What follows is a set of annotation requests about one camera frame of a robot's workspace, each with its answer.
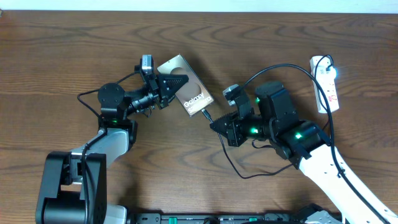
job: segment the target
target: brown table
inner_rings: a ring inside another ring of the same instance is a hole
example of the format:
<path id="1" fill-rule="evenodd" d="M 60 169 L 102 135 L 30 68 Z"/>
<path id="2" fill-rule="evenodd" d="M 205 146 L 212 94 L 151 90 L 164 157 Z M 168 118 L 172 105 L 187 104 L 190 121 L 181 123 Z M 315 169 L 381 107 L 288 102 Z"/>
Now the brown table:
<path id="1" fill-rule="evenodd" d="M 398 212 L 398 16 L 372 14 L 247 14 L 9 11 L 0 18 L 0 223 L 33 223 L 44 160 L 96 134 L 95 116 L 77 100 L 86 90 L 133 71 L 143 54 L 160 65 L 182 54 L 214 95 L 208 111 L 232 111 L 221 92 L 276 63 L 309 69 L 331 54 L 340 110 L 336 145 L 363 182 Z M 320 126 L 313 85 L 279 68 L 255 86 L 280 80 L 302 118 Z M 138 88 L 138 77 L 125 82 Z M 86 101 L 99 109 L 96 95 Z M 208 121 L 189 118 L 174 101 L 139 123 L 133 149 L 108 170 L 108 202 L 165 213 L 298 210 L 317 203 L 336 212 L 301 172 L 241 180 Z M 228 148 L 243 174 L 288 164 L 248 141 Z"/>

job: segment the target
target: green light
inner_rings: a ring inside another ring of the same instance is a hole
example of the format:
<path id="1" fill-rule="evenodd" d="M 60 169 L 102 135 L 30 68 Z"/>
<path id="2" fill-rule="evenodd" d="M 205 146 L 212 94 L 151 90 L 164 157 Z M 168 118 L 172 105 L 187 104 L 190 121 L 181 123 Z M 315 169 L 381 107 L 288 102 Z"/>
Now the green light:
<path id="1" fill-rule="evenodd" d="M 252 128 L 252 129 L 250 130 L 250 132 L 252 132 L 253 134 L 254 134 L 254 133 L 257 133 L 257 134 L 258 134 L 258 133 L 259 133 L 259 130 L 256 129 L 256 128 Z"/>

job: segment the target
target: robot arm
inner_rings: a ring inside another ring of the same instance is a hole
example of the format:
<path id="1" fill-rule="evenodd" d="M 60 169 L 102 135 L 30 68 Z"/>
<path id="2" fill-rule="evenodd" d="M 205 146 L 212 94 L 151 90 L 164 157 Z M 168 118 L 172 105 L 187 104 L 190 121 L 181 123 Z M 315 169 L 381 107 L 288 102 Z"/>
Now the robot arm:
<path id="1" fill-rule="evenodd" d="M 70 152 L 51 152 L 46 160 L 36 209 L 37 224 L 85 222 L 85 200 L 88 200 L 87 223 L 125 224 L 127 209 L 108 205 L 106 201 L 106 169 L 127 153 L 136 141 L 137 123 L 127 119 L 133 113 L 144 113 L 157 105 L 163 109 L 186 82 L 187 75 L 155 75 L 151 55 L 144 55 L 135 72 L 144 86 L 124 91 L 117 83 L 98 90 L 101 103 L 98 134 L 88 143 Z M 80 192 L 61 190 L 61 185 L 82 184 L 82 155 L 85 152 L 88 198 L 85 187 Z"/>
<path id="2" fill-rule="evenodd" d="M 239 147 L 249 138 L 269 139 L 276 153 L 314 181 L 350 223 L 382 223 L 338 174 L 329 137 L 314 122 L 299 120 L 290 96 L 280 82 L 269 82 L 256 88 L 260 115 L 254 114 L 244 91 L 234 92 L 238 89 L 233 85 L 223 92 L 229 104 L 236 105 L 237 111 L 210 124 L 211 129 L 227 138 L 229 146 Z M 335 152 L 338 165 L 355 189 L 389 223 L 398 223 L 397 215 L 361 182 L 337 149 Z"/>

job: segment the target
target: white background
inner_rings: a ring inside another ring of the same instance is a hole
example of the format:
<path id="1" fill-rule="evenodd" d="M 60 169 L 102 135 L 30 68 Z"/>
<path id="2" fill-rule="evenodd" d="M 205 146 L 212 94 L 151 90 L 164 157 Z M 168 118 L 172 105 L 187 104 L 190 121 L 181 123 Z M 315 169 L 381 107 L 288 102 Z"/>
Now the white background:
<path id="1" fill-rule="evenodd" d="M 26 10 L 398 13 L 398 0 L 0 0 Z"/>

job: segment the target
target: white power strip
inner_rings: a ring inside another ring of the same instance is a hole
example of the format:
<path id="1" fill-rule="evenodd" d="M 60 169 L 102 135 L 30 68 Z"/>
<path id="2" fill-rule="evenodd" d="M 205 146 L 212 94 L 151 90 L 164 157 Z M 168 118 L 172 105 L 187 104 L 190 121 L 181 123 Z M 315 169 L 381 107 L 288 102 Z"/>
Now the white power strip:
<path id="1" fill-rule="evenodd" d="M 318 61 L 322 58 L 323 56 L 314 56 L 310 60 L 310 65 L 311 65 L 311 74 L 314 76 L 315 74 L 315 67 L 317 66 Z M 338 110 L 338 100 L 337 100 L 337 91 L 336 91 L 336 86 L 335 86 L 335 78 L 337 76 L 337 72 L 333 66 L 329 68 L 329 71 L 327 71 L 327 67 L 331 65 L 331 61 L 328 57 L 324 57 L 321 62 L 319 62 L 318 68 L 317 68 L 317 81 L 319 85 L 322 87 L 323 91 L 326 94 L 326 97 L 328 98 L 329 106 L 330 106 L 330 111 L 334 112 Z M 318 106 L 318 112 L 319 113 L 326 113 L 326 110 L 323 108 L 323 106 L 326 108 L 325 100 L 322 97 L 322 94 L 319 92 L 317 93 L 317 86 L 315 83 L 313 83 L 313 87 L 315 89 L 315 98 L 317 101 L 317 106 Z"/>

